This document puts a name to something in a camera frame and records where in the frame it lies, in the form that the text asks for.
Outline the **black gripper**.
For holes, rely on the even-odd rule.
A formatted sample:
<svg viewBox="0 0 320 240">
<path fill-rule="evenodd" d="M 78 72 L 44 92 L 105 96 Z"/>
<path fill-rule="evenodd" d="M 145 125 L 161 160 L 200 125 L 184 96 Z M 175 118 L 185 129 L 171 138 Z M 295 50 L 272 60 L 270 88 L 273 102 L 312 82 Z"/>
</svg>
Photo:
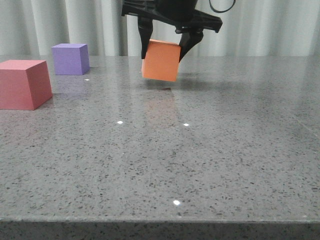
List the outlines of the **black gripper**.
<svg viewBox="0 0 320 240">
<path fill-rule="evenodd" d="M 203 30 L 218 33 L 223 25 L 221 18 L 196 10 L 196 0 L 124 0 L 121 15 L 138 18 L 141 40 L 141 58 L 145 59 L 153 33 L 153 20 L 175 27 L 182 34 L 179 42 L 179 61 L 204 37 Z"/>
</svg>

